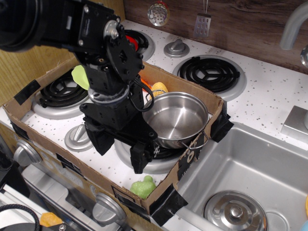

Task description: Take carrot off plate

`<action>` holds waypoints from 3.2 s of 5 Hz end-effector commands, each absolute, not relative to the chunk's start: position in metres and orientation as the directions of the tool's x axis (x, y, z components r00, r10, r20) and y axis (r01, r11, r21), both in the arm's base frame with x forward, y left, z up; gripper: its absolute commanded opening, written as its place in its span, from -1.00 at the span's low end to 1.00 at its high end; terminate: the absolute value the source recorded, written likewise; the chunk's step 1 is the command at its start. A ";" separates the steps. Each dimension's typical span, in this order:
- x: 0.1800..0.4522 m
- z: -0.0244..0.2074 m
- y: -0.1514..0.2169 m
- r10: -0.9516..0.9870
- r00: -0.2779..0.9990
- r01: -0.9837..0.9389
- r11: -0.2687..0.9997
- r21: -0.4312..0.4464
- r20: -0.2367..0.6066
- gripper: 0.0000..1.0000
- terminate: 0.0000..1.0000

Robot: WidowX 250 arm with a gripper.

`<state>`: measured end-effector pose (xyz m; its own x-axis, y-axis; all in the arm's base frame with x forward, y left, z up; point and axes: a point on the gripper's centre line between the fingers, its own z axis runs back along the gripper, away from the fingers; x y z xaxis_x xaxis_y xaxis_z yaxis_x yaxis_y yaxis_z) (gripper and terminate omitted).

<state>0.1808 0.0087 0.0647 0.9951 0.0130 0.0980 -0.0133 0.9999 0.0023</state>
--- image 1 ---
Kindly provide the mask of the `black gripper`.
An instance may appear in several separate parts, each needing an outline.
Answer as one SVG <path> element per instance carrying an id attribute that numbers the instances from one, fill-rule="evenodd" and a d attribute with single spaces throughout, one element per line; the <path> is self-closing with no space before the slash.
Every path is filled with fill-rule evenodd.
<path id="1" fill-rule="evenodd" d="M 84 103 L 87 135 L 94 148 L 103 156 L 115 139 L 131 146 L 130 161 L 136 174 L 142 174 L 154 156 L 147 149 L 157 147 L 157 133 L 144 121 L 144 100 L 141 86 L 126 85 L 125 97 L 117 103 Z"/>

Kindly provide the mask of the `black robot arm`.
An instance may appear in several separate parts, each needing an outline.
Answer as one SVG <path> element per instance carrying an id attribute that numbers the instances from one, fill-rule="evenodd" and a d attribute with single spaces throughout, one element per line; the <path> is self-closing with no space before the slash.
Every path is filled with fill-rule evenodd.
<path id="1" fill-rule="evenodd" d="M 100 154 L 115 140 L 130 146 L 134 172 L 141 174 L 159 147 L 144 121 L 143 56 L 127 40 L 112 9 L 89 0 L 3 0 L 0 48 L 23 52 L 51 46 L 72 52 L 86 72 L 91 103 L 80 106 L 87 134 Z"/>

